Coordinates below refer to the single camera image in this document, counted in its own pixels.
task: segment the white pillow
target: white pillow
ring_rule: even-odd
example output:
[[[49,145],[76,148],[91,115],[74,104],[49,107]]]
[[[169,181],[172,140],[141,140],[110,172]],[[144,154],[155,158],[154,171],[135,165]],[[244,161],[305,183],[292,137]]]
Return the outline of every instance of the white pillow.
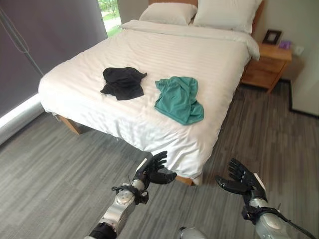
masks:
[[[262,0],[198,0],[195,26],[252,33],[256,10]]]
[[[192,4],[158,2],[149,5],[149,7],[142,13],[140,21],[188,25],[196,12],[197,7]]]

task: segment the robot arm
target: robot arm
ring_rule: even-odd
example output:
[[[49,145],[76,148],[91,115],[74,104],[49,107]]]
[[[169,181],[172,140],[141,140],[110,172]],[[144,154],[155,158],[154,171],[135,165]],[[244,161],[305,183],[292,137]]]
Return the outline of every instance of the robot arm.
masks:
[[[168,184],[177,174],[159,173],[164,168],[167,151],[159,153],[151,159],[144,160],[136,171],[132,183],[113,187],[116,191],[115,200],[108,208],[98,225],[84,239],[115,239],[122,231],[129,215],[139,203],[146,204],[149,200],[147,188],[150,183]]]
[[[220,176],[215,179],[224,190],[243,195],[245,206],[242,211],[244,219],[252,221],[256,226],[256,233],[260,238],[290,239],[286,232],[286,223],[289,223],[308,237],[315,237],[286,219],[278,210],[268,207],[265,187],[257,174],[250,172],[236,159],[229,162],[229,176],[234,181]]]

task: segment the black robotic glove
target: black robotic glove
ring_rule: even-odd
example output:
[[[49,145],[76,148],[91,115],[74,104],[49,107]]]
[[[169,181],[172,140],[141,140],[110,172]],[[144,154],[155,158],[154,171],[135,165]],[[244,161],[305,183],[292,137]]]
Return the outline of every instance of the black robotic glove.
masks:
[[[159,173],[158,171],[165,168],[164,164],[167,158],[167,151],[161,152],[152,158],[148,159],[137,171],[134,179],[143,181],[145,189],[149,187],[150,183],[168,184],[172,182],[177,174],[176,173]]]
[[[248,206],[250,200],[261,198],[267,201],[265,189],[261,186],[255,175],[235,158],[229,162],[229,176],[234,181],[226,180],[220,176],[215,179],[220,187],[228,192],[243,195],[244,202]]]

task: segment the wooden headboard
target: wooden headboard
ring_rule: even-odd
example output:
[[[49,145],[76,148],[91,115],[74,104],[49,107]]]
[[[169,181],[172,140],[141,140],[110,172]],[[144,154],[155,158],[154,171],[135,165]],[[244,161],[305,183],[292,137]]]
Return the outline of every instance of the wooden headboard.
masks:
[[[151,5],[154,2],[180,2],[180,3],[189,3],[195,6],[198,6],[197,0],[149,0],[149,5]]]
[[[198,1],[197,0],[149,0],[149,5],[151,5],[154,2],[180,2],[180,3],[189,3],[189,4],[193,4],[195,6],[198,6]],[[253,33],[256,30],[258,21],[260,19],[261,13],[263,12],[265,6],[265,0],[263,0],[259,6],[259,8],[256,11],[256,16],[255,19],[253,21]]]

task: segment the window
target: window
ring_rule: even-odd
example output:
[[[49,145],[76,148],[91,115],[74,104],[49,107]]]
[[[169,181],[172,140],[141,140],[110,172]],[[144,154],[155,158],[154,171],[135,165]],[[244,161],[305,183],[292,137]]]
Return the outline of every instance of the window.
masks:
[[[117,0],[98,0],[98,3],[107,35],[110,37],[120,32],[119,25],[122,23]]]

